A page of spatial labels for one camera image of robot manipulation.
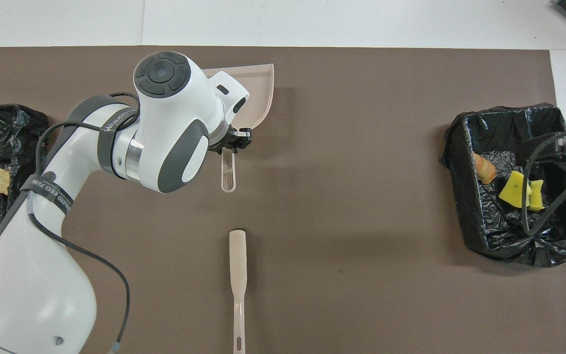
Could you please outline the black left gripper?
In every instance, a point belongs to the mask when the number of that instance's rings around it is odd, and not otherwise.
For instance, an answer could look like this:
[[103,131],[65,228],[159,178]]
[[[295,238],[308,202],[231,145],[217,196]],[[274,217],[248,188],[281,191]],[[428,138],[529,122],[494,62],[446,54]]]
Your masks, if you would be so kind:
[[207,150],[215,152],[217,154],[222,154],[223,149],[229,149],[231,152],[236,154],[239,149],[245,149],[249,146],[252,139],[251,128],[240,128],[236,130],[235,128],[229,126],[226,133],[217,143],[209,146]]

